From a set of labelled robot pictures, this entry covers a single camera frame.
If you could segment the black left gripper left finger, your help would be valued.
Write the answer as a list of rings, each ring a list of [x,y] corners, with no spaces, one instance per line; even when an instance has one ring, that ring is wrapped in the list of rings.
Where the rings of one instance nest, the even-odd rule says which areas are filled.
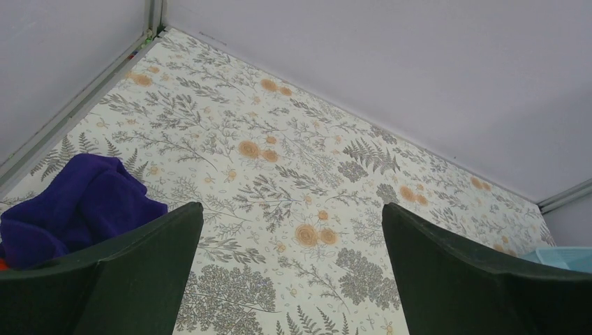
[[[200,240],[187,203],[81,251],[1,273],[2,334],[171,334]]]

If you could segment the purple towel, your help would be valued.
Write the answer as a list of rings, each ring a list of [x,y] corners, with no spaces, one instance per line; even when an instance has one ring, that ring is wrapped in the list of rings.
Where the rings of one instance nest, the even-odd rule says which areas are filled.
[[[1,215],[1,259],[27,269],[139,228],[168,212],[118,158],[78,154],[39,195]]]

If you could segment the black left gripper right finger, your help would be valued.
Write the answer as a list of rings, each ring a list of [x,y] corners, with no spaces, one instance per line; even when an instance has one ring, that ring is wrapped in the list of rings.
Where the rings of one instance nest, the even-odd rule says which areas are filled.
[[[591,275],[523,260],[390,203],[385,244],[410,334],[590,334]]]

